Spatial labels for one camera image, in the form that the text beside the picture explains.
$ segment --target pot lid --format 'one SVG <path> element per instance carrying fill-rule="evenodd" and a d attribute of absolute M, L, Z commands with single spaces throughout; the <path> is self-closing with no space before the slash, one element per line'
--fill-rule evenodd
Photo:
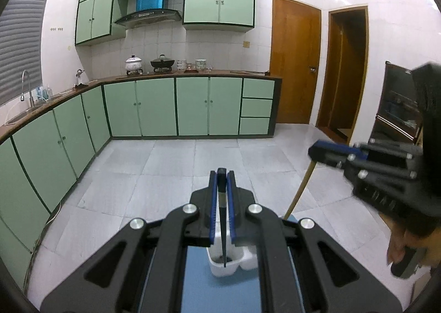
<path fill-rule="evenodd" d="M 159 58 L 154 59 L 153 61 L 172 61 L 173 59 L 167 58 L 165 55 L 160 55 Z"/>
<path fill-rule="evenodd" d="M 141 59 L 141 58 L 138 58 L 138 57 L 135 57 L 134 55 L 132 55 L 131 58 L 129 58 L 129 59 L 126 60 L 126 63 L 131 63 L 131 62 L 134 62 L 134 61 L 142 61 L 142 59 Z"/>

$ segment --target drawer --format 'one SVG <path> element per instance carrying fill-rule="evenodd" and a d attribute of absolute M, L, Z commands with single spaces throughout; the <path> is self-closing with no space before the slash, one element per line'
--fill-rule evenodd
<path fill-rule="evenodd" d="M 239 135 L 268 134 L 270 118 L 240 118 Z"/>
<path fill-rule="evenodd" d="M 242 99 L 242 117 L 261 117 L 269 118 L 271 116 L 271 99 Z"/>
<path fill-rule="evenodd" d="M 274 80 L 250 79 L 243 80 L 243 97 L 272 99 Z"/>

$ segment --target wooden stick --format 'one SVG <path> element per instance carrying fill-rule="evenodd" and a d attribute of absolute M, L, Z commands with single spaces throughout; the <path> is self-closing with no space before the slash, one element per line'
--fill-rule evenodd
<path fill-rule="evenodd" d="M 294 207 L 297 205 L 297 202 L 300 200 L 300 196 L 302 195 L 303 190 L 305 190 L 306 184 L 309 181 L 309 178 L 312 175 L 312 172 L 315 168 L 315 161 L 311 161 L 308 169 L 306 170 L 305 176 L 303 177 L 302 182 L 300 183 L 299 189 L 297 190 L 294 198 L 292 199 L 291 205 L 289 205 L 288 211 L 286 211 L 285 216 L 283 217 L 284 220 L 287 220 L 291 212 L 294 210 Z"/>

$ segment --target brown door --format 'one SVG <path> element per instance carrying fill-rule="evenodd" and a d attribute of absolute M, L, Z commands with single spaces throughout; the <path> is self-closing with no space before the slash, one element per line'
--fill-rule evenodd
<path fill-rule="evenodd" d="M 270 72 L 283 78 L 278 123 L 309 123 L 320 31 L 321 10 L 292 0 L 273 0 Z"/>

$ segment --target open doorway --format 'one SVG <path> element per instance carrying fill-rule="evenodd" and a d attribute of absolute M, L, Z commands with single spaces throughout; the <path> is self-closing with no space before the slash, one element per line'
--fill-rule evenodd
<path fill-rule="evenodd" d="M 367 6 L 329 12 L 328 57 L 317 128 L 334 141 L 349 143 L 367 69 Z"/>
<path fill-rule="evenodd" d="M 309 123 L 320 33 L 321 10 L 294 0 L 273 0 L 270 73 L 283 78 L 278 123 Z"/>

